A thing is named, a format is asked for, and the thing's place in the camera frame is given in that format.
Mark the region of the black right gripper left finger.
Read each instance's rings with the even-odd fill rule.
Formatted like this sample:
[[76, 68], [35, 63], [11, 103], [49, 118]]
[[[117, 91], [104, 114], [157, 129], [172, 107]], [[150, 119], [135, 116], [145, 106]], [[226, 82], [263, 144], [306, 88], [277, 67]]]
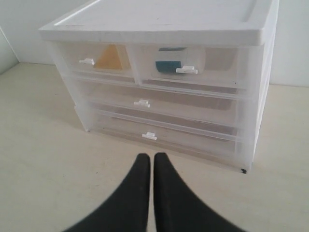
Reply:
[[67, 232], [145, 232], [150, 198], [150, 157], [137, 155], [122, 183], [96, 210]]

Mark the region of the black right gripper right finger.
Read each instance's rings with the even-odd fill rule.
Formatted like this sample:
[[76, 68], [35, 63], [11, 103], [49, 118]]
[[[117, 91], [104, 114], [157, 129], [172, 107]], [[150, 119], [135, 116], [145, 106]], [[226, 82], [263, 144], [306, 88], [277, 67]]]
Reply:
[[154, 156], [154, 216], [158, 232], [243, 231], [197, 197], [163, 152]]

